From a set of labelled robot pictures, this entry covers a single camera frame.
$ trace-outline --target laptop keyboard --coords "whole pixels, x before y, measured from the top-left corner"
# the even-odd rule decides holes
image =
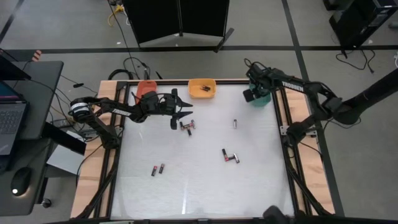
[[[0,111],[0,134],[15,134],[22,118],[22,112],[24,111]]]

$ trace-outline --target orange bowl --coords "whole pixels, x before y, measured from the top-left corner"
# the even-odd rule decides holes
[[[202,90],[202,86],[208,86],[209,91]],[[216,80],[211,78],[195,78],[188,82],[189,95],[193,99],[209,99],[216,95]]]

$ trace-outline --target black partition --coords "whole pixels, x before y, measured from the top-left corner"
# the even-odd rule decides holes
[[[123,0],[123,4],[139,47],[185,32],[223,37],[219,49],[233,32],[226,32],[229,0]]]
[[[182,0],[180,5],[183,32],[225,35],[229,0]]]
[[[180,31],[176,0],[124,0],[138,44]]]

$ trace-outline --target white label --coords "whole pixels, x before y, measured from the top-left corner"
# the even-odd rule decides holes
[[[302,93],[304,92],[304,88],[302,86],[294,85],[294,84],[287,83],[287,82],[282,82],[282,84],[283,84],[284,87],[287,87],[287,88],[290,88],[290,89],[293,89],[293,90],[297,90],[297,91],[300,91]]]
[[[119,110],[119,109],[113,109],[112,113],[117,113],[117,114],[124,115],[124,116],[130,116],[131,115],[131,113],[126,112],[126,111],[122,111],[122,110]]]
[[[79,111],[88,111],[88,105],[87,105],[87,103],[77,103],[77,104],[72,105],[72,106],[70,107],[70,109],[71,109],[74,113],[79,112]]]

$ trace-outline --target laptop screen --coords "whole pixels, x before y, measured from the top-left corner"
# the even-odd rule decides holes
[[[0,101],[16,101],[19,95],[7,84],[0,82]]]

